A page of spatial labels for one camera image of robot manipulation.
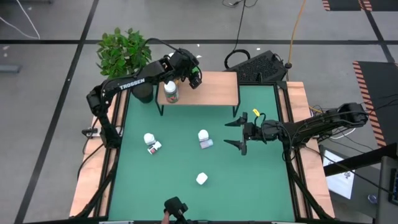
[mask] black keyboard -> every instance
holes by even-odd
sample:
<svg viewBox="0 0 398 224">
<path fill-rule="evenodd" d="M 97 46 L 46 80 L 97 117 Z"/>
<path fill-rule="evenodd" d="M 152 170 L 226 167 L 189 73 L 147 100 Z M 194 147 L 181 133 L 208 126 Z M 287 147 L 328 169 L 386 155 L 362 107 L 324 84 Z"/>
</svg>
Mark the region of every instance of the black keyboard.
<svg viewBox="0 0 398 224">
<path fill-rule="evenodd" d="M 286 68 L 283 66 L 283 63 L 273 55 L 274 54 L 268 50 L 225 71 L 236 72 L 239 81 L 244 82 L 282 80 L 286 74 Z"/>
<path fill-rule="evenodd" d="M 391 169 L 390 178 L 390 191 L 392 195 L 389 195 L 389 201 L 395 205 L 398 205 L 398 172 L 397 169 Z"/>
</svg>

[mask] black mat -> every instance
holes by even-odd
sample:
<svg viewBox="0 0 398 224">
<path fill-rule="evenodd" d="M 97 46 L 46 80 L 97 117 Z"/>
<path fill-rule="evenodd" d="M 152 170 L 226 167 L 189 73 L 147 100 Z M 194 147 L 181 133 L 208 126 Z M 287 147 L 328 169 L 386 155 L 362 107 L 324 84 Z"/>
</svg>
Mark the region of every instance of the black mat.
<svg viewBox="0 0 398 224">
<path fill-rule="evenodd" d="M 323 0 L 323 5 L 328 11 L 360 11 L 361 5 L 369 11 L 398 11 L 397 0 Z"/>
<path fill-rule="evenodd" d="M 383 140 L 386 144 L 398 142 L 398 95 L 385 97 L 398 94 L 397 64 L 382 62 L 358 62 L 358 64 L 359 69 L 354 62 L 354 70 L 364 101 L 369 101 L 368 95 L 371 100 L 366 103 L 367 109 L 370 106 L 379 108 L 375 111 L 377 119 L 372 119 L 372 116 L 369 116 L 378 145 L 382 146 Z M 364 92 L 364 85 L 367 87 L 368 94 Z"/>
</svg>

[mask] wooden table frame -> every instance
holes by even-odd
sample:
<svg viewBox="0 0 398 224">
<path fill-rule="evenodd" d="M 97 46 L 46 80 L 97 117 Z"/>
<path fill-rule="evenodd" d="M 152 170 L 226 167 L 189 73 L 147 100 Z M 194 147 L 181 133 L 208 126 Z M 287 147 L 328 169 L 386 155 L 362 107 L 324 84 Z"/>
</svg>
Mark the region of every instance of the wooden table frame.
<svg viewBox="0 0 398 224">
<path fill-rule="evenodd" d="M 285 122 L 289 121 L 289 117 L 293 119 L 294 122 L 307 119 L 310 117 L 310 111 L 308 108 L 307 96 L 305 94 L 304 85 L 302 82 L 287 82 L 286 83 L 287 90 L 285 92 L 288 93 L 288 96 L 284 95 L 284 90 L 282 88 L 278 89 L 279 94 L 279 103 L 281 107 L 281 113 L 283 120 Z M 124 119 L 125 119 L 125 112 L 127 110 L 128 100 L 131 94 L 127 95 L 127 91 L 123 91 L 117 99 L 114 98 L 111 107 L 109 108 L 108 117 L 113 123 L 117 126 L 124 126 Z M 290 102 L 290 108 L 286 107 L 286 102 Z M 86 147 L 86 154 L 83 159 L 85 159 L 88 155 L 90 155 L 94 149 L 101 144 L 100 138 L 93 138 L 88 141 Z M 318 150 L 318 144 L 315 139 L 311 139 L 307 146 Z M 74 216 L 79 213 L 87 202 L 91 199 L 92 195 L 97 190 L 101 175 L 104 176 L 106 172 L 102 172 L 106 169 L 109 172 L 116 150 L 110 149 L 109 151 L 99 150 L 89 161 L 87 161 L 86 165 L 82 168 L 80 173 L 80 178 L 78 180 L 75 196 L 73 198 L 72 207 L 70 210 L 70 216 Z M 314 196 L 315 200 L 319 203 L 319 205 L 329 214 L 330 216 L 334 217 L 334 211 L 330 200 L 330 194 L 326 182 L 325 173 L 323 171 L 323 164 L 320 158 L 320 155 L 312 150 L 307 148 L 303 148 L 300 151 L 300 155 L 298 158 L 301 157 L 302 169 L 303 173 L 305 174 L 305 182 L 307 184 L 307 189 L 311 192 Z M 300 161 L 297 162 L 295 160 L 294 167 L 300 173 Z M 94 213 L 95 216 L 106 216 L 108 214 L 109 209 L 109 198 L 111 198 L 113 182 L 110 184 L 107 189 L 104 191 L 104 194 L 100 200 L 98 205 L 100 209 L 94 210 L 90 216 L 92 217 Z M 314 218 L 317 218 L 315 212 L 309 212 L 308 206 L 306 206 L 304 197 L 300 191 L 300 189 L 295 186 L 295 191 L 297 194 L 297 203 L 298 203 L 298 212 L 299 217 L 301 218 L 311 218 L 313 215 Z"/>
</svg>

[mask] potted plant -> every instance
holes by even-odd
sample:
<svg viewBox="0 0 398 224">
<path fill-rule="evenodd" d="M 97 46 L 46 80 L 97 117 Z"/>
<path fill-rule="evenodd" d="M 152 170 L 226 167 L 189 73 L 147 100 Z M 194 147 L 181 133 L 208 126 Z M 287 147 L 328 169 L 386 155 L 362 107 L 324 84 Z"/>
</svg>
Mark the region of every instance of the potted plant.
<svg viewBox="0 0 398 224">
<path fill-rule="evenodd" d="M 97 54 L 101 64 L 97 63 L 97 66 L 108 79 L 130 75 L 152 60 L 149 47 L 142 47 L 146 40 L 139 31 L 133 32 L 130 28 L 126 33 L 127 36 L 122 35 L 120 29 L 116 28 L 114 34 L 104 33 L 98 44 L 100 48 Z"/>
</svg>

